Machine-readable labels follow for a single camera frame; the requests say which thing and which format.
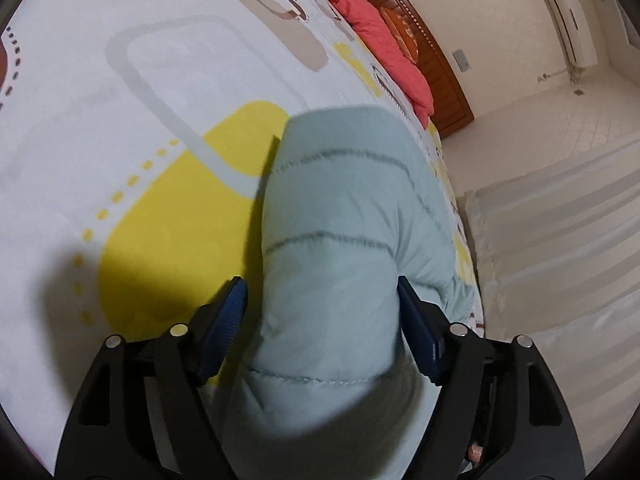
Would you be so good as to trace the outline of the light green quilted down coat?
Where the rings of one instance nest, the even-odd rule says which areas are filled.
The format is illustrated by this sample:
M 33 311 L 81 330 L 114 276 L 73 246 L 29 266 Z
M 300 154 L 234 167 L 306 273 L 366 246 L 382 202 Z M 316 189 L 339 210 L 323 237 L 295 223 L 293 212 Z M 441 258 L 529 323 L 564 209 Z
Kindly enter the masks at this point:
M 378 107 L 286 125 L 262 206 L 262 314 L 224 414 L 243 479 L 398 479 L 437 389 L 402 339 L 397 283 L 451 321 L 477 305 L 454 208 L 406 123 Z

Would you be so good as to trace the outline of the cream striped curtain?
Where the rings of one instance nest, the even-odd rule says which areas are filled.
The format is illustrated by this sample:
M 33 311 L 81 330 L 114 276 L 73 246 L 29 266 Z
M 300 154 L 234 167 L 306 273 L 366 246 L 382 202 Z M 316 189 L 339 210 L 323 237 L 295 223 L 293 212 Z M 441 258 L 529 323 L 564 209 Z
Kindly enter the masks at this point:
M 486 334 L 533 338 L 593 469 L 639 403 L 639 140 L 471 190 L 463 205 Z

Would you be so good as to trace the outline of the patterned white bed sheet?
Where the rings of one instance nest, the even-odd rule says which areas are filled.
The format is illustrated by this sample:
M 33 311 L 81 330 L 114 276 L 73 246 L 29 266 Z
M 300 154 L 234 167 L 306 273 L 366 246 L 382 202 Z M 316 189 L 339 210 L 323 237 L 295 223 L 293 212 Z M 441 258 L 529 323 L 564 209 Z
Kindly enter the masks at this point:
M 437 122 L 328 0 L 17 0 L 1 23 L 1 405 L 52 471 L 111 333 L 151 338 L 229 278 L 260 303 L 262 178 L 288 118 L 373 105 L 436 177 L 482 305 Z

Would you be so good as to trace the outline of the red pillow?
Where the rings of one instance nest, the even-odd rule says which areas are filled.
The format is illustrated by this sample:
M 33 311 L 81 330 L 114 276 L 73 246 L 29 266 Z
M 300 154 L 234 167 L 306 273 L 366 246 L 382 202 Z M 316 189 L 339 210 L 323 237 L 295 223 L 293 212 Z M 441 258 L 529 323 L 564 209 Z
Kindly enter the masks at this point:
M 381 11 L 368 0 L 329 0 L 329 3 L 352 26 L 400 90 L 405 93 L 414 114 L 426 129 L 435 113 L 431 88 L 416 64 L 401 49 L 396 35 L 388 27 Z

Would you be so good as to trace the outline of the orange patterned cushion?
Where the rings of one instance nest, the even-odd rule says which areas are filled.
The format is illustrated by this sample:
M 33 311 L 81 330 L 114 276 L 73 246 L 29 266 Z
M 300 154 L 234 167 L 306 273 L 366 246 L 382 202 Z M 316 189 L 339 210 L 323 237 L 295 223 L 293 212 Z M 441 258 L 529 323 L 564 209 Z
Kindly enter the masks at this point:
M 384 8 L 384 6 L 378 12 L 395 38 L 402 54 L 411 63 L 416 64 L 419 61 L 419 46 L 408 22 L 396 11 Z

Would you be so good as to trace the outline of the wooden headboard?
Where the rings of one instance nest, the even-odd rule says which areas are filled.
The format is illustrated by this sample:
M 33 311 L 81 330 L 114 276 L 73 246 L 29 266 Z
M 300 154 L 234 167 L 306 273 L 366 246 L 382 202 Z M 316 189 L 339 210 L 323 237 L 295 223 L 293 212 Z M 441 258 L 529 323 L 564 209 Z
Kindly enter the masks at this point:
M 433 122 L 442 139 L 448 138 L 474 120 L 470 104 L 424 19 L 410 0 L 368 0 L 376 8 L 396 11 L 416 34 L 418 69 L 430 85 L 435 100 Z

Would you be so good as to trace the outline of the grey wall switch plate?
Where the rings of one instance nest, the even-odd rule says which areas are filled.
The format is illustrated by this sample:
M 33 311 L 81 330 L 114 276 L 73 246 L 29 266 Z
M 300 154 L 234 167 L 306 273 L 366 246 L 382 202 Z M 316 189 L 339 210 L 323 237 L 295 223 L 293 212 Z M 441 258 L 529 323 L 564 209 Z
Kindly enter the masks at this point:
M 452 56 L 454 57 L 461 73 L 467 72 L 471 68 L 468 58 L 462 49 L 452 52 Z

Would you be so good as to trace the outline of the white wall air conditioner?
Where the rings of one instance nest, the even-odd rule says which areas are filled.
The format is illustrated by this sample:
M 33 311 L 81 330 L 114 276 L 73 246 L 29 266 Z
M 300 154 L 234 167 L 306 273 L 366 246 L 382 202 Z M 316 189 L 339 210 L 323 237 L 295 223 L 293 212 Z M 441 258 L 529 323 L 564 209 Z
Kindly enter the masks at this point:
M 596 46 L 580 0 L 546 0 L 570 66 L 586 70 L 598 64 Z

